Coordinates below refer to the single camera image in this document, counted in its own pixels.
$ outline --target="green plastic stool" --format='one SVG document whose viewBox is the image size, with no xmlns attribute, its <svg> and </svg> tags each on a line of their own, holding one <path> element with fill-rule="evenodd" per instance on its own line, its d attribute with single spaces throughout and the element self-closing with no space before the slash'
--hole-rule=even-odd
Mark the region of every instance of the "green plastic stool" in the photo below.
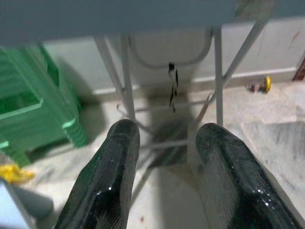
<svg viewBox="0 0 305 229">
<path fill-rule="evenodd" d="M 67 138 L 87 143 L 80 103 L 42 45 L 0 48 L 0 150 L 19 166 L 25 152 Z"/>
</svg>

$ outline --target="small toy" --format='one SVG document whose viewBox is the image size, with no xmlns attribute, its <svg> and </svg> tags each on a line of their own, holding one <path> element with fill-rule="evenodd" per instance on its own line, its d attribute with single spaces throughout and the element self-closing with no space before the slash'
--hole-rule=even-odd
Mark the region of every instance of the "small toy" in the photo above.
<svg viewBox="0 0 305 229">
<path fill-rule="evenodd" d="M 246 85 L 246 88 L 248 91 L 254 93 L 254 92 L 263 92 L 268 93 L 271 88 L 271 78 L 269 76 L 266 76 L 264 78 L 264 82 L 254 82 L 249 81 Z"/>
</svg>

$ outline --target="white metal pole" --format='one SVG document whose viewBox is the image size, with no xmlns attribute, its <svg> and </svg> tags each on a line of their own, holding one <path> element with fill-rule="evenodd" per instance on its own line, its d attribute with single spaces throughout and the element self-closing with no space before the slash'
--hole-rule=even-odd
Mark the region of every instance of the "white metal pole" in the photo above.
<svg viewBox="0 0 305 229">
<path fill-rule="evenodd" d="M 221 44 L 221 26 L 213 28 L 215 49 L 215 83 L 216 83 L 216 120 L 220 126 L 224 125 L 223 114 L 223 62 Z"/>
<path fill-rule="evenodd" d="M 111 54 L 109 52 L 106 38 L 105 37 L 95 37 L 94 41 L 95 41 L 96 47 L 100 53 L 100 56 L 104 61 L 105 67 L 106 67 L 108 74 L 110 76 L 110 79 L 115 87 L 115 90 L 119 94 L 119 97 L 122 100 L 124 107 L 127 109 L 127 103 L 126 103 L 126 98 L 125 98 L 125 95 L 123 92 L 123 87 L 122 87 L 120 78 L 118 76 L 118 72 L 116 71 L 116 68 L 114 66 Z"/>
<path fill-rule="evenodd" d="M 125 83 L 125 92 L 126 92 L 126 103 L 128 116 L 131 120 L 135 121 L 135 111 L 133 104 L 133 95 L 132 95 L 132 82 L 130 79 L 129 71 L 129 59 L 128 59 L 128 36 L 121 36 L 121 49 L 122 49 L 122 68 L 123 68 L 123 77 Z"/>
<path fill-rule="evenodd" d="M 238 51 L 237 55 L 235 56 L 234 60 L 232 61 L 230 67 L 228 68 L 227 72 L 223 76 L 223 85 L 232 77 L 234 71 L 239 66 L 241 61 L 243 60 L 244 56 L 248 53 L 251 46 L 255 42 L 256 38 L 259 36 L 265 25 L 267 24 L 268 20 L 260 20 L 257 21 L 254 26 L 252 27 L 250 33 L 248 34 L 246 40 L 243 42 L 242 47 Z M 216 98 L 216 95 L 213 94 L 209 103 L 212 103 Z"/>
</svg>

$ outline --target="marble floor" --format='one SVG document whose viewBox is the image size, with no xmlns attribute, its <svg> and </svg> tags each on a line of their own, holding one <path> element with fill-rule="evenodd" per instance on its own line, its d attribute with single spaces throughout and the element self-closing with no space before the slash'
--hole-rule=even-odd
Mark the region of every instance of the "marble floor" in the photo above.
<svg viewBox="0 0 305 229">
<path fill-rule="evenodd" d="M 209 93 L 190 93 L 178 100 L 199 101 Z M 304 94 L 304 83 L 291 82 L 274 84 L 268 94 L 252 94 L 244 87 L 225 89 L 224 126 L 246 142 L 305 218 Z M 135 106 L 167 102 L 168 98 L 138 99 Z M 123 118 L 116 110 L 117 103 L 83 108 L 80 119 L 90 139 L 87 146 L 76 149 L 61 142 L 30 154 L 34 162 L 26 169 L 34 171 L 36 176 L 23 186 L 54 201 L 54 212 L 36 222 L 39 229 L 53 227 L 78 173 L 100 147 L 110 126 Z M 165 150 L 145 147 L 152 139 L 162 142 L 186 138 L 187 122 L 198 115 L 201 107 L 177 109 L 176 113 L 171 110 L 137 113 L 138 121 L 150 128 L 150 133 L 140 129 L 143 147 L 133 185 L 128 229 L 208 228 L 187 164 L 186 147 Z M 215 104 L 211 104 L 203 123 L 216 122 L 215 110 Z"/>
</svg>

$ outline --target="black string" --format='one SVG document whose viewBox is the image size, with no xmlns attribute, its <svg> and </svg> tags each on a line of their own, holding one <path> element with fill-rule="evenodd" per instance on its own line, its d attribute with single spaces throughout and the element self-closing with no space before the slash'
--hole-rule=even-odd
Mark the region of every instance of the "black string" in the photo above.
<svg viewBox="0 0 305 229">
<path fill-rule="evenodd" d="M 172 81 L 172 93 L 171 93 L 171 98 L 170 98 L 170 107 L 172 106 L 173 107 L 173 112 L 175 113 L 176 112 L 176 109 L 175 109 L 175 105 L 174 105 L 174 102 L 173 102 L 173 97 L 174 96 L 177 96 L 177 88 L 178 88 L 178 85 L 179 85 L 179 83 L 178 83 L 178 70 L 176 69 L 176 87 L 174 87 L 174 81 L 173 81 L 173 78 L 172 78 L 172 75 L 171 75 L 171 72 L 173 72 L 175 70 L 175 64 L 174 63 L 172 63 L 172 62 L 169 62 L 169 64 L 168 64 L 168 74 L 169 74 L 169 77 L 170 77 L 170 79 L 171 79 L 171 81 Z"/>
<path fill-rule="evenodd" d="M 178 88 L 178 70 L 176 70 L 176 84 L 177 84 L 177 88 Z"/>
</svg>

